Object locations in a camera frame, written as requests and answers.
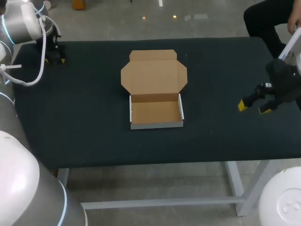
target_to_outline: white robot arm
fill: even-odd
[[[13,55],[13,45],[42,37],[38,18],[48,16],[42,0],[8,0],[5,14],[0,21],[0,64],[9,65]],[[53,24],[45,21],[45,31],[50,35]]]
[[[13,45],[57,36],[44,16],[42,0],[8,0],[0,20],[0,70],[11,64]],[[0,76],[0,226],[87,226],[81,204],[29,151],[14,103],[12,83]]]

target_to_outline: cardboard box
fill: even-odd
[[[174,50],[132,51],[121,84],[131,94],[131,129],[183,126],[179,92],[187,84],[187,70]]]

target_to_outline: tiled floor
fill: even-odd
[[[243,12],[258,0],[162,0],[162,7],[159,1],[87,0],[86,11],[73,11],[71,0],[58,0],[49,13],[62,40],[237,37],[247,36]],[[283,41],[289,39],[286,25],[277,31]],[[295,50],[301,51],[300,43]],[[301,160],[282,162],[282,168],[301,165]],[[238,163],[244,185],[257,165]],[[68,188],[79,202],[231,195],[221,162],[71,169]],[[233,205],[88,210],[87,215],[90,226],[259,226],[256,210],[240,218]]]

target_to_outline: table leg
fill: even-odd
[[[229,182],[233,191],[233,195],[242,196],[244,193],[244,187],[241,182],[236,161],[227,161],[225,162],[225,164],[226,164],[226,169],[229,177]]]
[[[64,187],[67,186],[68,175],[69,175],[69,168],[58,170],[57,179],[62,183]]]
[[[236,206],[236,213],[239,217],[246,216],[259,199],[265,185],[275,175],[280,160],[261,160],[252,179],[244,191],[244,202]]]

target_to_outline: box flap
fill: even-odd
[[[130,60],[176,60],[177,54],[173,49],[168,50],[133,50]]]
[[[131,62],[121,69],[121,84],[131,93]]]
[[[179,93],[187,83],[187,70],[170,50],[134,50],[121,70],[121,84],[132,96]]]
[[[178,92],[187,84],[187,68],[177,61],[178,71]]]

